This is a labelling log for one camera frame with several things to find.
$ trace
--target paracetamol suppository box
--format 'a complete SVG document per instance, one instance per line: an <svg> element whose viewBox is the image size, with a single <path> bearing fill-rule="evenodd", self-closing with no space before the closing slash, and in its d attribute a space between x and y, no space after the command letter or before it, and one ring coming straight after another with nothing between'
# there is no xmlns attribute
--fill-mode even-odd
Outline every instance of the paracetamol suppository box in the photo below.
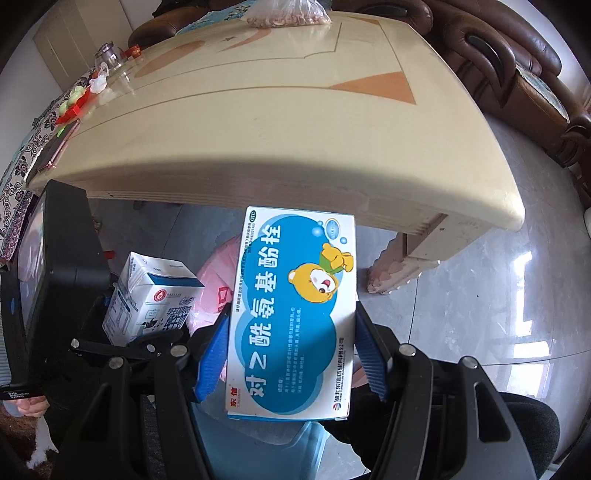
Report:
<svg viewBox="0 0 591 480"><path fill-rule="evenodd" d="M346 417L355 292L353 216L247 208L230 321L228 415Z"/></svg>

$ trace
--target cartoon bear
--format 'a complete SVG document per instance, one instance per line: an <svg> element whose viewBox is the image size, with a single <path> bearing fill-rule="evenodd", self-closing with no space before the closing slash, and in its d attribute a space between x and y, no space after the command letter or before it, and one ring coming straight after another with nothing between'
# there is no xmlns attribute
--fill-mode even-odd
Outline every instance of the cartoon bear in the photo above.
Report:
<svg viewBox="0 0 591 480"><path fill-rule="evenodd" d="M353 256L325 243L322 245L318 264L300 265L289 272L288 280L304 300L324 303L329 301L339 288L335 274L343 270L353 270Z"/></svg>

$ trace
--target plastic bag of nuts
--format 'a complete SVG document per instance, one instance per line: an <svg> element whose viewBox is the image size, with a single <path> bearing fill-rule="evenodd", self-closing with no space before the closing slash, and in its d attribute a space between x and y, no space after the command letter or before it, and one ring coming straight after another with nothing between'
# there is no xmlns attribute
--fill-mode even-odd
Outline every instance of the plastic bag of nuts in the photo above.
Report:
<svg viewBox="0 0 591 480"><path fill-rule="evenodd" d="M298 27L331 22L330 17L316 0L256 0L244 20L251 27Z"/></svg>

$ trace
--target wooden table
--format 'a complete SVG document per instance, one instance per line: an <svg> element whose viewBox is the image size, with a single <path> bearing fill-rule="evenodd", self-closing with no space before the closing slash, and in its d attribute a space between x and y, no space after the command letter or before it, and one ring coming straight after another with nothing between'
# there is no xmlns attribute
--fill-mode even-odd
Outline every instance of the wooden table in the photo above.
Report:
<svg viewBox="0 0 591 480"><path fill-rule="evenodd" d="M519 230L505 157L442 59L402 22L330 15L267 30L233 20L145 50L30 187L352 213L403 233L371 269L381 293L490 228Z"/></svg>

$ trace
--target milk carton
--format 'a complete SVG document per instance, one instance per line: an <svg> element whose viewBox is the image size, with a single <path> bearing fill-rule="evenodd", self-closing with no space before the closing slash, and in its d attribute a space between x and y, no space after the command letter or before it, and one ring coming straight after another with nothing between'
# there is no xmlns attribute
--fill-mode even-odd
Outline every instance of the milk carton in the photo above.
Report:
<svg viewBox="0 0 591 480"><path fill-rule="evenodd" d="M182 262L131 252L103 330L113 345L125 346L147 333L181 328L202 288Z"/></svg>

